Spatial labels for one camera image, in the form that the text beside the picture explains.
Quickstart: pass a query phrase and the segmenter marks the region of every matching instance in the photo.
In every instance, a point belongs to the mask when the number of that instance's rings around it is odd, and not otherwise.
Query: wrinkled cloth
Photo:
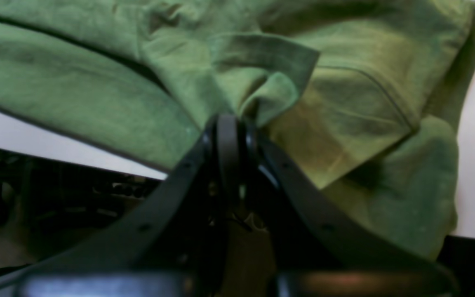
[[[0,111],[160,169],[215,113],[252,117],[351,218],[432,259],[474,69],[469,0],[0,0]]]

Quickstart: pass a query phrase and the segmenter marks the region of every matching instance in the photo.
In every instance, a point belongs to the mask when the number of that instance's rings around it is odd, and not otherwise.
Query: green fabric
[[[0,110],[168,169],[211,115],[252,116],[352,218],[430,258],[456,223],[474,69],[468,0],[0,0]]]

